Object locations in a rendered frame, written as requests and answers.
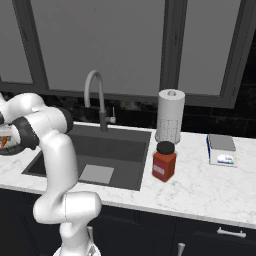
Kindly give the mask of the white paper towel roll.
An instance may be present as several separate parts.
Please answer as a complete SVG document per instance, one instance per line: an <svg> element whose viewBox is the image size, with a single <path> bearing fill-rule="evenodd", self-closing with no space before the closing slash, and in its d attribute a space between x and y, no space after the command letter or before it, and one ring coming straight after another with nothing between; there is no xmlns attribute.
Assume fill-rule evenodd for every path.
<svg viewBox="0 0 256 256"><path fill-rule="evenodd" d="M164 89L159 92L155 134L157 142L180 142L184 104L185 93L180 90Z"/></svg>

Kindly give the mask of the white kitchen scale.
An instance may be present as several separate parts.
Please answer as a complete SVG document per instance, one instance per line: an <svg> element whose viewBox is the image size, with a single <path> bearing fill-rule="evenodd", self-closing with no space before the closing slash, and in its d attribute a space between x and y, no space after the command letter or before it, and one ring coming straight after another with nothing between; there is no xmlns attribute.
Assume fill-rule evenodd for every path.
<svg viewBox="0 0 256 256"><path fill-rule="evenodd" d="M231 136L208 134L206 144L210 165L237 166L237 151Z"/></svg>

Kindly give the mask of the grey curved sink tap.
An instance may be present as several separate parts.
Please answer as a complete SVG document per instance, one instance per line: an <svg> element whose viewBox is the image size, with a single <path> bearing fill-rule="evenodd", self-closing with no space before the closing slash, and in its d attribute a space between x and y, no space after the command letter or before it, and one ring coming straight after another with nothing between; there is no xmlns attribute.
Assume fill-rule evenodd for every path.
<svg viewBox="0 0 256 256"><path fill-rule="evenodd" d="M105 108L105 101L104 101L104 91L103 91L103 78L99 71L92 70L85 81L84 86L84 105L86 108L90 108L90 88L92 80L97 80L98 85L98 96L99 96L99 121L100 121L100 130L102 132L108 131L108 124L115 124L116 123L116 117L115 115L112 115L111 117L107 116L106 108Z"/></svg>

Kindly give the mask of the red jar with black lid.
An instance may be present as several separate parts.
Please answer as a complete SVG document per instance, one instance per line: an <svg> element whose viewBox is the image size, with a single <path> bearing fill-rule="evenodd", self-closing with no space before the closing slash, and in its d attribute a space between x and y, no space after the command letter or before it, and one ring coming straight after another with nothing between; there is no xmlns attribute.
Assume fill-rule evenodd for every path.
<svg viewBox="0 0 256 256"><path fill-rule="evenodd" d="M172 142L159 142L153 154L152 175L167 182L174 175L176 157L175 145Z"/></svg>

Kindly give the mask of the dark drawer front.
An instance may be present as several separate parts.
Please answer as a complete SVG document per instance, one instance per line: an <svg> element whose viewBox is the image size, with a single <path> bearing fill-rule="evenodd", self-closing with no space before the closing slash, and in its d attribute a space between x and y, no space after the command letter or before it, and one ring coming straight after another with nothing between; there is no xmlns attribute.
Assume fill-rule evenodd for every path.
<svg viewBox="0 0 256 256"><path fill-rule="evenodd" d="M217 234L217 229L247 234L245 239ZM256 256L256 230L186 218L176 218L172 253L184 243L182 256Z"/></svg>

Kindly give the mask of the dark grey sink basin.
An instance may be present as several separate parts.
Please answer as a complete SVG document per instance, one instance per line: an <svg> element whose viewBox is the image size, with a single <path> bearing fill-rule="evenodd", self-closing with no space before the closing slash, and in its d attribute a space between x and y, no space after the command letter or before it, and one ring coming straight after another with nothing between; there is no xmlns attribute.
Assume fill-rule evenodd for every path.
<svg viewBox="0 0 256 256"><path fill-rule="evenodd" d="M68 133L77 155L79 181L139 191L147 158L149 131L75 125Z"/></svg>

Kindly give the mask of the window with dark frame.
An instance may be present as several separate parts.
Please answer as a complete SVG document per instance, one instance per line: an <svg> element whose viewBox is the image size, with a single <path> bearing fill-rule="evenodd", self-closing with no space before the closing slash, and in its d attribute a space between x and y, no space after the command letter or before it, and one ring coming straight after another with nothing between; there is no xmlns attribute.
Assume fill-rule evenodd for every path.
<svg viewBox="0 0 256 256"><path fill-rule="evenodd" d="M0 91L232 108L256 0L0 0Z"/></svg>

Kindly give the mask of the dark cupboard door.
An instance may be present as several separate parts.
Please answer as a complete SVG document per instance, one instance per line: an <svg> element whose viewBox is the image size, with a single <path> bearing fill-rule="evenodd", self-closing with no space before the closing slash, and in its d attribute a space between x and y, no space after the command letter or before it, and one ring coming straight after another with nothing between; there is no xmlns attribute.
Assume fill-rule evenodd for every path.
<svg viewBox="0 0 256 256"><path fill-rule="evenodd" d="M99 215L89 223L102 256L171 256L176 219L135 211L127 220Z"/></svg>

